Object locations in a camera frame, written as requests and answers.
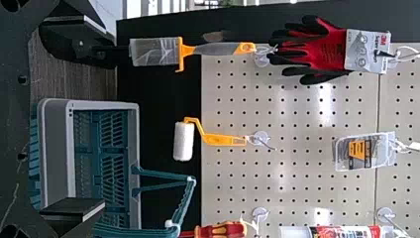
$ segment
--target label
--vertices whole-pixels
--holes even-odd
[[[366,158],[366,142],[353,141],[349,143],[349,156],[364,160]]]
[[[356,160],[365,162],[365,168],[371,168],[371,140],[352,141],[349,142],[349,170],[355,168]]]
[[[390,42],[389,32],[348,29],[344,68],[353,71],[386,73],[389,58],[377,56],[377,53],[389,54]]]
[[[317,226],[310,230],[312,238],[381,238],[378,226]]]

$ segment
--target paint roller handle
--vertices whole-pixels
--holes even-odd
[[[201,126],[200,120],[195,117],[184,117],[184,123],[195,123],[203,141],[210,146],[246,146],[245,137],[225,136],[217,134],[207,134]]]
[[[247,140],[241,137],[205,134],[203,141],[210,146],[246,146]]]
[[[204,56],[235,56],[254,53],[257,47],[254,43],[210,43],[195,47],[194,55]]]

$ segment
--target red glove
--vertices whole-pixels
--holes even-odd
[[[316,16],[305,16],[303,24],[288,23],[275,31],[269,44],[277,51],[268,54],[271,64],[302,64],[282,72],[285,76],[304,75],[302,84],[315,84],[349,74],[344,69],[346,29],[333,26]]]

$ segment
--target display rack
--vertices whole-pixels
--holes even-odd
[[[420,44],[395,44],[394,48]],[[420,141],[420,60],[400,63],[380,77],[380,131],[395,131],[405,144]],[[392,208],[393,219],[413,237],[420,236],[420,154],[397,155],[395,167],[377,170],[376,206]]]
[[[378,125],[396,130],[405,141],[415,138],[416,111],[410,101],[418,98],[414,89],[420,87],[411,73],[415,64],[402,64],[399,77],[390,72],[379,80],[376,74],[354,72],[312,86],[300,85],[297,76],[281,76],[281,71],[280,66],[257,67],[253,56],[203,57],[204,128],[238,136],[264,130],[278,148],[202,145],[203,225],[241,215],[251,219],[258,206],[270,211],[261,228],[264,237],[278,237],[281,225],[371,225],[376,208],[396,200],[396,222],[405,227],[409,213],[407,224],[415,229],[411,234],[420,234],[420,212],[413,204],[420,193],[406,191],[415,182],[415,155],[400,157],[397,168],[378,170],[379,179],[375,170],[335,172],[332,155],[334,139],[376,132]],[[394,187],[406,194],[393,192]],[[411,206],[405,204],[408,199]]]

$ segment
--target plastic basket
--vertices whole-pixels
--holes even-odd
[[[94,228],[95,237],[177,237],[196,181],[189,176],[140,168],[137,104],[45,99],[38,114],[38,120],[31,121],[29,193],[34,208],[71,196],[74,190],[74,196],[103,198],[106,202],[104,215]],[[60,143],[65,143],[65,149],[55,148],[60,148]],[[65,168],[66,176],[59,169],[52,170],[49,163],[56,161],[49,155],[64,158],[74,169]],[[140,177],[174,181],[140,186]],[[69,192],[48,190],[49,182],[57,181]],[[141,227],[141,192],[175,186],[185,186],[185,194],[166,228],[134,229]]]

